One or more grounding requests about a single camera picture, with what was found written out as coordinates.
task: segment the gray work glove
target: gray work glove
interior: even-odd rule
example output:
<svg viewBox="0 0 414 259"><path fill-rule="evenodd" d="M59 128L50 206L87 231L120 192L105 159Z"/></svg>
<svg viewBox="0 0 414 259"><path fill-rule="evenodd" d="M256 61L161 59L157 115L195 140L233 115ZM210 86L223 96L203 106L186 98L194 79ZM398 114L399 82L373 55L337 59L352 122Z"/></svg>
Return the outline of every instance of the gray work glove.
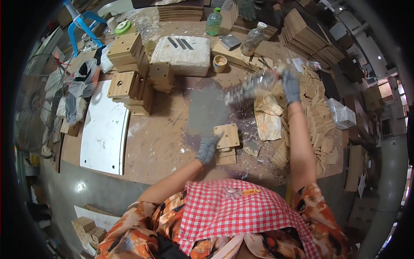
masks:
<svg viewBox="0 0 414 259"><path fill-rule="evenodd" d="M198 159L205 167L207 167L213 159L217 143L221 139L221 136L223 136L223 133L216 136L202 138L200 149L198 150L198 154L195 158Z"/></svg>
<svg viewBox="0 0 414 259"><path fill-rule="evenodd" d="M287 104L300 102L299 76L297 73L289 69L284 69L281 74L283 75L283 90L286 95Z"/></svg>

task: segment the red checkered apron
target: red checkered apron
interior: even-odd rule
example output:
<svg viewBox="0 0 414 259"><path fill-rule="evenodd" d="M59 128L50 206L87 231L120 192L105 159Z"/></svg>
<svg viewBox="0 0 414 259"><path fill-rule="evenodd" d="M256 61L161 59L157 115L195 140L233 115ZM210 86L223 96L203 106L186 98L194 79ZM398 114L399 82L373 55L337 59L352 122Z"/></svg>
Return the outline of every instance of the red checkered apron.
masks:
<svg viewBox="0 0 414 259"><path fill-rule="evenodd" d="M224 199L224 187L260 192ZM311 233L298 212L277 193L246 181L226 179L188 182L180 232L181 250L190 255L194 243L212 237L248 235L282 228L295 228L307 258L320 258Z"/></svg>

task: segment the plastic bottle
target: plastic bottle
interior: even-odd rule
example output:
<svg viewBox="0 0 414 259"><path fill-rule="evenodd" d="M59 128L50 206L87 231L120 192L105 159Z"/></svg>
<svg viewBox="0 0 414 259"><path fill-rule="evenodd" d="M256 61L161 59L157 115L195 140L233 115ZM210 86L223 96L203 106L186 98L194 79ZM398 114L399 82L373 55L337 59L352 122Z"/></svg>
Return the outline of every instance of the plastic bottle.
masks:
<svg viewBox="0 0 414 259"><path fill-rule="evenodd" d="M219 33L220 25L223 17L220 14L220 8L214 8L214 12L212 12L207 18L207 26L206 32L210 36L216 36Z"/></svg>
<svg viewBox="0 0 414 259"><path fill-rule="evenodd" d="M265 39L263 31L266 28L267 25L264 22L259 22L257 28L249 31L247 39L241 43L240 50L243 55L250 57L254 54L260 42Z"/></svg>
<svg viewBox="0 0 414 259"><path fill-rule="evenodd" d="M277 70L258 70L237 85L227 88L224 94L226 106L242 107L250 99L256 98L263 91L271 91L278 80Z"/></svg>

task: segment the orange patterned shirt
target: orange patterned shirt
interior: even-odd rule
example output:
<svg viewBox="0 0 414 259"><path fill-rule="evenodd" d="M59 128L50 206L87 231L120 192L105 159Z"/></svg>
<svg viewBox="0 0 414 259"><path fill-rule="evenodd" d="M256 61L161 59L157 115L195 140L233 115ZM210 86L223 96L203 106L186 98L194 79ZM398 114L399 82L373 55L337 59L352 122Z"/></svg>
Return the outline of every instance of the orange patterned shirt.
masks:
<svg viewBox="0 0 414 259"><path fill-rule="evenodd" d="M141 201L131 204L98 246L95 258L157 258L157 234L177 244L186 194L187 191L174 194L161 205ZM310 230L322 258L347 258L351 251L347 237L336 224L316 184L299 190L293 197L293 205ZM260 258L305 258L294 228L197 241L190 257L212 258L220 251L225 258L234 258L243 241Z"/></svg>

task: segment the green lid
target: green lid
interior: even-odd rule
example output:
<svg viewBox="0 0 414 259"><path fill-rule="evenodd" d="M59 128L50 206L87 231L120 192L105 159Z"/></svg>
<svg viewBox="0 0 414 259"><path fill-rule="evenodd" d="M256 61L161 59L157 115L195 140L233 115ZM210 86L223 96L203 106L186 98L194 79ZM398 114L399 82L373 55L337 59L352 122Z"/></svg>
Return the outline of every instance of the green lid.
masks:
<svg viewBox="0 0 414 259"><path fill-rule="evenodd" d="M125 22L118 24L118 26L115 29L116 35L121 36L125 34L131 28L131 26L132 26L131 21L125 21Z"/></svg>

